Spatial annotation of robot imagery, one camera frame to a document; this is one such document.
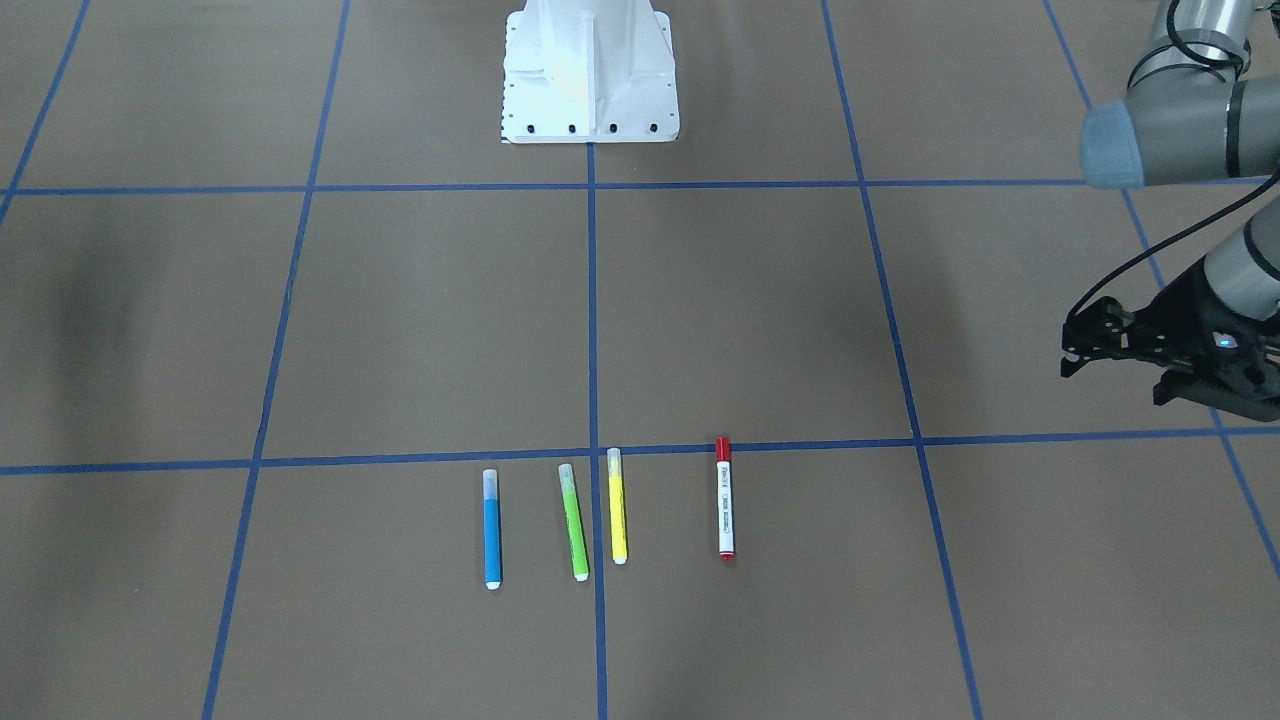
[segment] black cable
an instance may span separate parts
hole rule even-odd
[[[1129,79],[1125,82],[1124,86],[1126,88],[1129,88],[1129,90],[1133,90],[1134,79],[1147,79],[1147,78],[1149,78],[1151,76],[1153,76],[1156,73],[1160,73],[1160,72],[1164,72],[1164,70],[1170,70],[1170,69],[1176,69],[1176,68],[1190,68],[1190,69],[1196,69],[1196,70],[1202,70],[1202,72],[1212,74],[1220,82],[1226,82],[1226,78],[1222,77],[1222,73],[1217,72],[1213,68],[1206,68],[1206,67],[1198,65],[1196,63],[1179,63],[1176,65],[1161,65],[1160,68],[1157,68],[1155,70],[1151,70],[1149,73],[1142,76],[1142,78],[1138,78],[1138,70],[1140,70],[1142,67],[1147,64],[1147,60],[1151,60],[1156,55],[1160,55],[1165,50],[1171,50],[1172,47],[1174,47],[1172,42],[1170,42],[1169,45],[1160,45],[1160,46],[1152,49],[1151,51],[1148,51],[1146,55],[1143,55],[1142,59],[1139,59],[1137,63],[1134,63],[1133,69],[1129,70]]]
[[[1071,310],[1068,311],[1066,319],[1070,320],[1071,318],[1075,318],[1080,313],[1080,309],[1084,307],[1084,304],[1088,302],[1094,295],[1097,295],[1100,290],[1102,290],[1103,287],[1106,287],[1107,283],[1110,283],[1111,281],[1114,281],[1114,279],[1119,278],[1120,275],[1123,275],[1124,273],[1126,273],[1130,268],[1133,268],[1138,263],[1142,263],[1147,258],[1151,258],[1152,255],[1155,255],[1156,252],[1160,252],[1161,250],[1169,247],[1170,245],[1172,245],[1172,243],[1175,243],[1175,242],[1185,238],[1187,236],[1194,234],[1194,233],[1197,233],[1197,232],[1207,228],[1208,225],[1212,225],[1213,223],[1221,220],[1222,218],[1230,215],[1231,213],[1239,210],[1240,208],[1244,208],[1249,202],[1253,202],[1263,192],[1271,190],[1271,187],[1275,186],[1277,182],[1280,182],[1280,168],[1277,168],[1276,172],[1271,173],[1271,177],[1268,177],[1266,179],[1266,182],[1263,182],[1258,187],[1253,188],[1253,191],[1251,191],[1244,197],[1236,200],[1235,202],[1231,202],[1226,208],[1222,208],[1217,213],[1213,213],[1212,215],[1210,215],[1210,217],[1204,218],[1203,220],[1196,223],[1194,225],[1192,225],[1192,227],[1189,227],[1189,228],[1187,228],[1187,229],[1184,229],[1184,231],[1174,234],[1172,237],[1170,237],[1170,238],[1160,242],[1158,245],[1142,251],[1140,254],[1135,255],[1133,259],[1130,259],[1125,264],[1120,265],[1115,270],[1111,270],[1110,273],[1107,273],[1107,275],[1105,278],[1102,278],[1093,287],[1091,287],[1089,291],[1084,293],[1084,297],[1080,297],[1080,300],[1071,307]]]
[[[1178,35],[1178,28],[1174,27],[1174,13],[1178,12],[1178,5],[1180,3],[1181,0],[1170,0],[1169,12],[1165,13],[1165,32],[1169,35],[1169,40],[1170,42],[1174,44],[1174,47],[1178,47],[1178,50],[1180,50],[1183,55],[1187,55],[1192,60],[1196,60],[1197,63],[1201,63],[1203,65],[1208,65],[1211,68],[1234,68],[1235,77],[1239,78],[1244,73],[1244,60],[1242,58],[1238,58],[1230,53],[1228,53],[1228,55],[1230,56],[1229,60],[1215,60],[1212,58],[1206,58],[1204,55],[1201,55],[1199,53],[1192,50],[1190,46],[1188,46],[1187,42],[1183,41],[1181,36]]]

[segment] green marker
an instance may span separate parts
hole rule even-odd
[[[568,550],[573,556],[573,579],[584,582],[591,570],[586,565],[586,543],[582,541],[582,514],[577,510],[577,486],[573,466],[561,465],[561,495],[564,496],[564,524],[568,525]]]

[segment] marker label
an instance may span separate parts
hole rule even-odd
[[[733,475],[728,462],[717,462],[719,506],[719,551],[733,552]]]

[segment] yellow marker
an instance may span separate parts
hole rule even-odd
[[[609,523],[613,538],[613,564],[627,562],[627,509],[622,495],[622,451],[611,447],[609,459]]]

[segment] blue joint cap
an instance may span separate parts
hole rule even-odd
[[[1138,135],[1124,101],[1094,108],[1080,133],[1080,168],[1084,182],[1114,190],[1146,184]]]

